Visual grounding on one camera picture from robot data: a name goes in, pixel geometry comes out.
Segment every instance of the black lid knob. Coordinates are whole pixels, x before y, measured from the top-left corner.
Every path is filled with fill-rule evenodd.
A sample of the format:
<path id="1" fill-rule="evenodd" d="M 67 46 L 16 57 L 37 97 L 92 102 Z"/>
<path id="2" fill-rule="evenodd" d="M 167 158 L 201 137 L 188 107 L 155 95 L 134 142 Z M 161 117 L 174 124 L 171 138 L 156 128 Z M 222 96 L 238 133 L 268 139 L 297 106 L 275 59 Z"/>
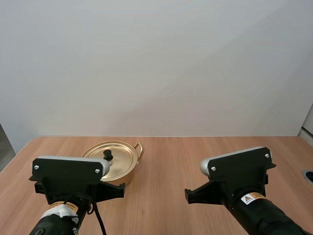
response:
<path id="1" fill-rule="evenodd" d="M 112 156 L 112 151 L 107 149 L 107 150 L 104 150 L 103 151 L 103 155 L 104 155 L 104 158 L 105 160 L 107 161 L 111 161 L 113 159 L 113 156 Z"/>

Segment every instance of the gold pot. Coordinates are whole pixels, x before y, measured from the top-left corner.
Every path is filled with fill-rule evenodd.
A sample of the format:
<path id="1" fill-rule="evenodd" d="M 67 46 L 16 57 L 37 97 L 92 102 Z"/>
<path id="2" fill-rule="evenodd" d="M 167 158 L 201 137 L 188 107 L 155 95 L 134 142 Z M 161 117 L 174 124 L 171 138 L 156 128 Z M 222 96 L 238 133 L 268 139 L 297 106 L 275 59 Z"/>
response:
<path id="1" fill-rule="evenodd" d="M 95 145 L 84 153 L 83 158 L 102 158 L 108 160 L 110 170 L 101 181 L 113 185 L 130 182 L 134 175 L 135 167 L 139 164 L 144 152 L 142 143 L 132 147 L 121 141 L 108 141 Z"/>

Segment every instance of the pot handle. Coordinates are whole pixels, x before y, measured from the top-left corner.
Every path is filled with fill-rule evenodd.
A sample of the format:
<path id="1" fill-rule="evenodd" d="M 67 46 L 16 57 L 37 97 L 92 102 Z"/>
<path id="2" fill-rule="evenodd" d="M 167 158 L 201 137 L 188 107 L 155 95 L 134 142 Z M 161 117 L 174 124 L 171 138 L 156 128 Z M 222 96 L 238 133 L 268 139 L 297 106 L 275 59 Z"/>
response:
<path id="1" fill-rule="evenodd" d="M 142 145 L 142 143 L 138 142 L 136 143 L 135 145 L 135 149 L 137 149 L 137 147 L 140 146 L 140 153 L 139 153 L 139 157 L 138 157 L 138 161 L 137 161 L 137 164 L 140 162 L 141 158 L 142 158 L 142 155 L 143 155 L 143 152 L 145 151 L 145 148 L 144 146 Z"/>

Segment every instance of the white tape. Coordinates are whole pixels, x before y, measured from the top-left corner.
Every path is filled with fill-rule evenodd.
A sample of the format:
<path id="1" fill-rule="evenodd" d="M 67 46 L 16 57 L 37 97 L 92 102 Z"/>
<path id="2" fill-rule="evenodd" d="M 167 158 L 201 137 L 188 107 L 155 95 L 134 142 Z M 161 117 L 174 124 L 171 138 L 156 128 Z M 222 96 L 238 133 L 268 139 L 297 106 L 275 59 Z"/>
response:
<path id="1" fill-rule="evenodd" d="M 41 216 L 41 218 L 44 218 L 46 216 L 52 215 L 52 214 L 56 214 L 58 215 L 60 218 L 63 218 L 64 216 L 75 216 L 75 218 L 72 218 L 72 220 L 77 224 L 78 223 L 78 215 L 72 210 L 70 209 L 67 205 L 65 204 L 61 204 L 59 206 L 56 206 L 54 208 L 51 208 L 49 210 L 47 210 L 43 216 Z"/>

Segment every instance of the wooden table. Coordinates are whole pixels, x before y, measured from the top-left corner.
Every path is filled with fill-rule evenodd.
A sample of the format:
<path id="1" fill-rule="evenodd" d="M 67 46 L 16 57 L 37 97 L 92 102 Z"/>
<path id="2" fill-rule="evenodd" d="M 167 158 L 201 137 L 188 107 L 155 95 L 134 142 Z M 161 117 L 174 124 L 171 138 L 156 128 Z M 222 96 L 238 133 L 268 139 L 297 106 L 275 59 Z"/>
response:
<path id="1" fill-rule="evenodd" d="M 313 148 L 300 137 L 40 137 L 0 173 L 1 234 L 29 234 L 48 209 L 45 196 L 36 194 L 34 182 L 28 180 L 36 157 L 78 157 L 109 140 L 132 145 L 140 141 L 146 150 L 125 198 L 98 203 L 108 235 L 246 234 L 223 206 L 188 205 L 184 189 L 207 182 L 199 170 L 203 158 L 255 146 L 268 147 L 277 164 L 268 171 L 267 198 L 313 233 L 313 186 L 301 174 L 313 169 Z M 95 214 L 87 215 L 80 235 L 99 234 Z"/>

